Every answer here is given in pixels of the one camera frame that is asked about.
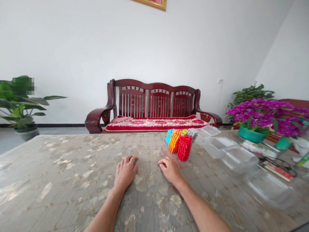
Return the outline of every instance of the picture frame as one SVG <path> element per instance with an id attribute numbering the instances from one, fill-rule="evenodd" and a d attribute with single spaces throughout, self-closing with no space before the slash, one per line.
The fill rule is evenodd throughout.
<path id="1" fill-rule="evenodd" d="M 157 8 L 162 11 L 166 11 L 166 2 L 167 0 L 132 0 L 147 6 Z"/>

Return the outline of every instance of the white wall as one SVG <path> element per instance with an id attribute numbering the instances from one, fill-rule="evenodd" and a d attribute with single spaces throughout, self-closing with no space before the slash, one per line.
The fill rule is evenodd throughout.
<path id="1" fill-rule="evenodd" d="M 112 78 L 200 88 L 201 108 L 224 116 L 231 94 L 256 78 L 292 4 L 168 0 L 163 12 L 130 0 L 2 0 L 0 79 L 29 75 L 36 96 L 69 97 L 51 101 L 37 123 L 84 123 L 105 106 Z"/>
<path id="2" fill-rule="evenodd" d="M 309 1 L 296 0 L 256 78 L 276 99 L 309 100 Z"/>

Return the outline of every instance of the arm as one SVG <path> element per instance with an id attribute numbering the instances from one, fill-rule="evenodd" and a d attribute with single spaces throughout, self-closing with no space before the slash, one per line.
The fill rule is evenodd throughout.
<path id="1" fill-rule="evenodd" d="M 116 215 L 122 197 L 133 182 L 138 169 L 138 165 L 134 165 L 134 161 L 137 159 L 137 157 L 128 156 L 117 165 L 114 187 L 109 191 L 104 205 L 86 232 L 114 231 Z"/>
<path id="2" fill-rule="evenodd" d="M 166 157 L 159 161 L 159 165 L 165 177 L 184 198 L 200 231 L 232 231 L 220 215 L 181 176 L 175 161 Z"/>
<path id="3" fill-rule="evenodd" d="M 105 125 L 109 124 L 110 111 L 113 108 L 112 105 L 107 105 L 103 108 L 95 109 L 87 115 L 85 126 L 90 134 L 100 134 L 103 131 L 100 125 L 101 118 L 103 118 Z"/>
<path id="4" fill-rule="evenodd" d="M 201 114 L 201 119 L 203 121 L 209 122 L 210 118 L 213 118 L 213 120 L 215 121 L 213 126 L 219 128 L 222 125 L 222 118 L 219 115 L 215 113 L 202 111 L 200 108 L 197 108 L 196 112 L 199 112 Z"/>

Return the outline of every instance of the floral seat cushion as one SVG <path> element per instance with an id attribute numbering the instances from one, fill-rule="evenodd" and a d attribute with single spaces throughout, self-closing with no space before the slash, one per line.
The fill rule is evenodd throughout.
<path id="1" fill-rule="evenodd" d="M 195 115 L 186 118 L 133 118 L 131 121 L 111 122 L 106 131 L 167 131 L 169 129 L 184 130 L 211 125 Z"/>

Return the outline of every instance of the table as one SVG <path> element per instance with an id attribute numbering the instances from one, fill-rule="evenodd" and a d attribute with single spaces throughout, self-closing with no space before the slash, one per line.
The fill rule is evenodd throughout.
<path id="1" fill-rule="evenodd" d="M 238 142 L 237 131 L 218 136 Z M 41 135 L 0 156 L 1 231 L 83 231 L 102 207 L 123 157 L 139 169 L 117 214 L 115 231 L 198 231 L 186 203 L 157 162 L 176 160 L 194 190 L 233 231 L 290 231 L 308 221 L 309 199 L 289 211 L 258 204 L 241 177 L 227 176 L 196 143 L 187 162 L 166 151 L 165 132 Z M 299 179 L 302 189 L 308 183 Z"/>

